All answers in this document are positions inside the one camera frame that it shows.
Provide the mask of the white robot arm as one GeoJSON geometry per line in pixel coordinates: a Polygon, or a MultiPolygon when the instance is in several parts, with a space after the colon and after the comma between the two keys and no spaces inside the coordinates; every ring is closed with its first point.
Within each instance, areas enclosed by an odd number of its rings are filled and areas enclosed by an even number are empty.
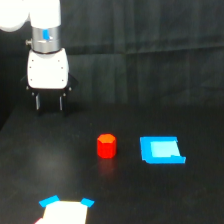
{"type": "Polygon", "coordinates": [[[60,0],[0,0],[0,30],[15,32],[30,22],[30,46],[26,88],[35,97],[36,110],[41,110],[40,91],[58,90],[59,108],[67,112],[68,92],[78,84],[69,73],[66,50],[61,46],[60,0]]]}

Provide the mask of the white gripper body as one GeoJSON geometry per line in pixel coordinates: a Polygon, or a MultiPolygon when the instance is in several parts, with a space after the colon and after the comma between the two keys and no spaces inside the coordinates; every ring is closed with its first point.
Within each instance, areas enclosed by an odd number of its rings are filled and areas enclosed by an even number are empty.
{"type": "Polygon", "coordinates": [[[49,54],[30,50],[27,73],[22,81],[32,95],[37,95],[42,90],[72,90],[78,84],[78,80],[70,74],[64,48],[49,54]]]}

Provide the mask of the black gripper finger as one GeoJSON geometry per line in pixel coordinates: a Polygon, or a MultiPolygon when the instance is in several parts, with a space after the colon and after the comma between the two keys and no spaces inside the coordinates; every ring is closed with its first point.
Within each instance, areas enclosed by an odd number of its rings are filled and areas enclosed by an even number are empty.
{"type": "Polygon", "coordinates": [[[63,93],[59,97],[59,106],[60,106],[60,111],[62,111],[63,114],[66,116],[67,115],[67,95],[66,95],[66,93],[63,93]]]}
{"type": "Polygon", "coordinates": [[[36,112],[38,115],[41,115],[41,100],[40,100],[40,93],[37,93],[35,96],[35,105],[36,105],[36,112]]]}

